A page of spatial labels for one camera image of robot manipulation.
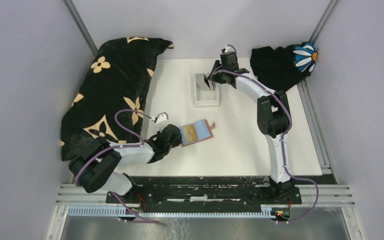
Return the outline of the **orange credit card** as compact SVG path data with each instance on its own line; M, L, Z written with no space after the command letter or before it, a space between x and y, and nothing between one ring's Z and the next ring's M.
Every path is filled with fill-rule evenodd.
M183 144L189 145L198 140L198 135L193 124L185 125L182 128Z

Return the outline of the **tan leather card holder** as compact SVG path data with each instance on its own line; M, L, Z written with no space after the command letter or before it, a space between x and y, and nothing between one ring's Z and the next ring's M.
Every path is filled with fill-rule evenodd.
M183 138L182 127L183 126L187 126L187 125L193 125L194 126L194 128L196 130L196 133L197 133L198 140L196 142L192 143L192 144L184 145L183 144L184 138ZM193 144L197 144L197 143L200 143L200 142L212 139L214 137L213 130L216 127L216 124L215 124L215 122L209 122L207 119L201 119L201 120L198 120L198 121L196 121L194 123L186 124L186 125L183 125L183 126L181 126L179 128L180 129L180 133L181 133L181 144L180 144L180 146L181 147L186 147L186 146L190 146L190 145L193 145Z

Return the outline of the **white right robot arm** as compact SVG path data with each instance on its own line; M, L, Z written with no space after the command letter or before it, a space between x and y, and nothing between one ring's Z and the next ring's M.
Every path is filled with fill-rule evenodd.
M271 169L268 196L273 203L282 204L294 189L287 151L287 136L292 122L287 94L268 88L254 79L247 69L240 68L233 51L220 54L220 59L214 62L205 80L228 84L256 103L257 126L266 137L269 149Z

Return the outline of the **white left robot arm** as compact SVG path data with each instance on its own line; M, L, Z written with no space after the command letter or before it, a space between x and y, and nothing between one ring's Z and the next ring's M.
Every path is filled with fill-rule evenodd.
M126 173L115 172L116 168L119 165L158 162L181 142L181 130L173 124L145 140L143 145L113 143L98 137L70 161L68 168L74 175L74 184L83 187L87 193L98 190L113 192L129 204L136 200L137 184Z

